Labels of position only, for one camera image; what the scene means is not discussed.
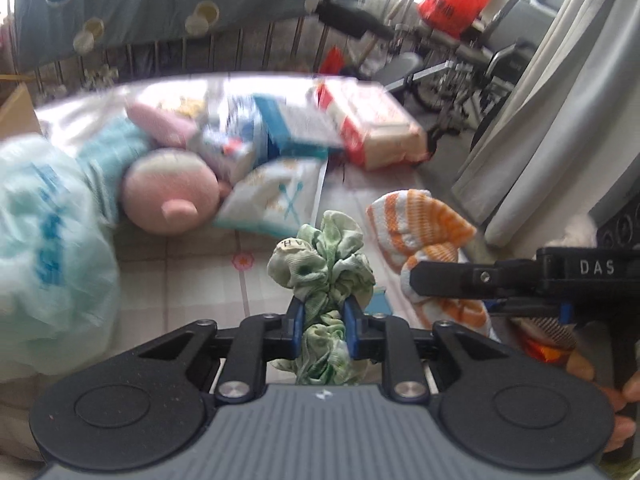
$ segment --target pink plush toy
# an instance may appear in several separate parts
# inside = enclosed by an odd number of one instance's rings
[[[138,227],[158,235],[177,235],[193,229],[218,210],[230,186],[195,153],[187,141],[197,133],[193,121],[140,103],[127,107],[129,119],[161,146],[137,160],[122,184],[122,206]]]

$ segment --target red and white package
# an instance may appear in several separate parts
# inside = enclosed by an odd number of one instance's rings
[[[338,124],[353,164],[375,170],[428,159],[424,130],[381,84],[326,80],[318,89],[318,104]]]

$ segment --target gray curtain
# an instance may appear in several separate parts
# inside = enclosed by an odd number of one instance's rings
[[[487,243],[530,256],[628,167],[640,132],[621,118],[640,107],[639,49],[640,0],[565,1],[452,188]]]

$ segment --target curtain fold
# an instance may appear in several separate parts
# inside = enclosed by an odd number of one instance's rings
[[[617,115],[635,105],[628,96],[639,45],[640,0],[565,1],[452,188],[472,219],[486,224],[487,243],[522,238],[527,221],[562,193],[560,183],[588,165]]]

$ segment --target plush toy nose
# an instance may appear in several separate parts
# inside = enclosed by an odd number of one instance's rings
[[[162,215],[169,225],[176,225],[196,218],[198,210],[193,202],[175,198],[162,204]]]

